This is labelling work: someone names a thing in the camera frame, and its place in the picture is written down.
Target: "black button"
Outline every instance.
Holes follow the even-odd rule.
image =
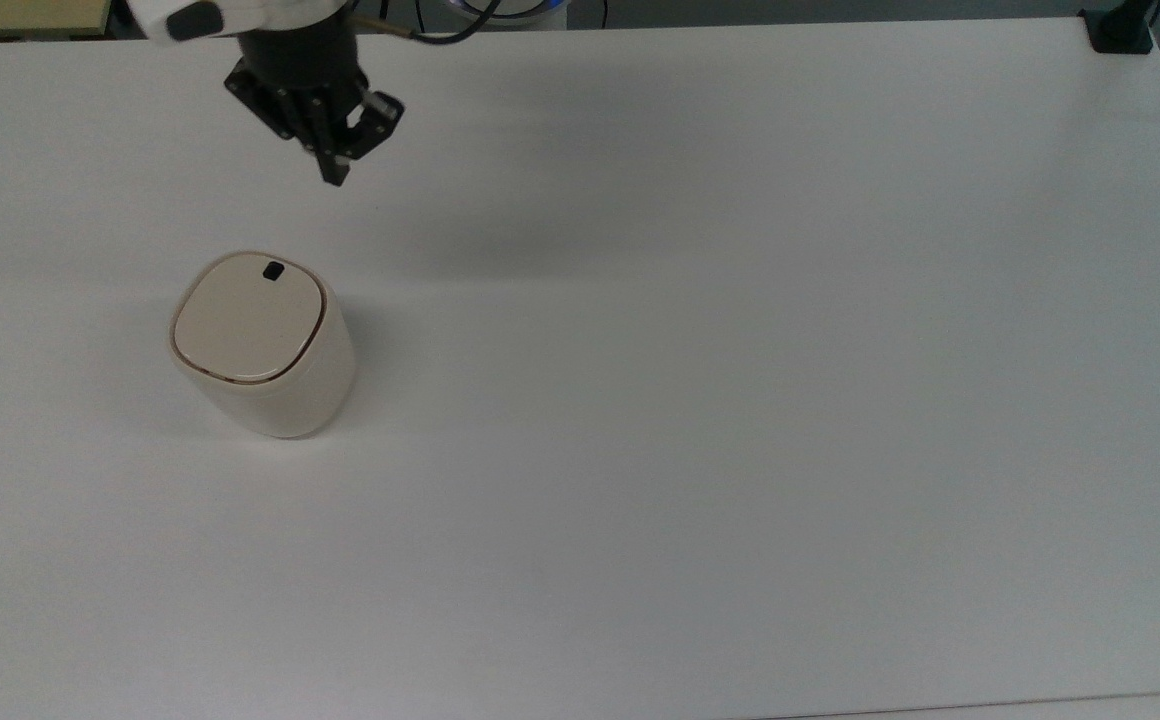
[[[224,15],[220,14],[220,6],[208,0],[183,6],[167,17],[167,35],[173,41],[193,41],[195,37],[213,35],[222,29],[224,29]]]

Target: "black bracket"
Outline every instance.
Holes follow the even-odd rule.
[[[336,187],[348,176],[350,160],[387,140],[403,117],[403,102],[369,90],[361,70],[350,83],[273,87],[256,79],[241,59],[224,79],[224,87],[274,134],[300,140],[318,160],[324,181]],[[355,108],[361,108],[357,117]]]
[[[1148,54],[1153,38],[1144,17],[1155,1],[1160,0],[1126,0],[1109,12],[1079,10],[1079,17],[1087,22],[1092,50],[1105,54]]]

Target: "gray floor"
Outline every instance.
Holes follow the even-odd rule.
[[[415,0],[393,0],[389,19],[414,27]],[[1074,17],[1080,8],[1107,9],[1116,0],[608,0],[607,27],[688,27],[777,23],[876,22],[919,19]],[[444,0],[419,0],[425,28],[451,32],[464,27]],[[358,13],[375,14],[379,0],[361,0]],[[572,0],[572,29],[595,28],[602,0]],[[1160,19],[1155,36],[1160,46]]]

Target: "beige lid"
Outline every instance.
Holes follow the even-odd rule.
[[[261,252],[215,261],[172,320],[172,348],[224,381],[271,381],[291,369],[322,322],[321,283],[300,266]]]

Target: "table surface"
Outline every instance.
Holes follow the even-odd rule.
[[[0,35],[100,35],[109,0],[0,0]]]
[[[1080,20],[0,46],[0,720],[715,720],[1160,692],[1160,54]],[[255,247],[314,438],[179,377]]]

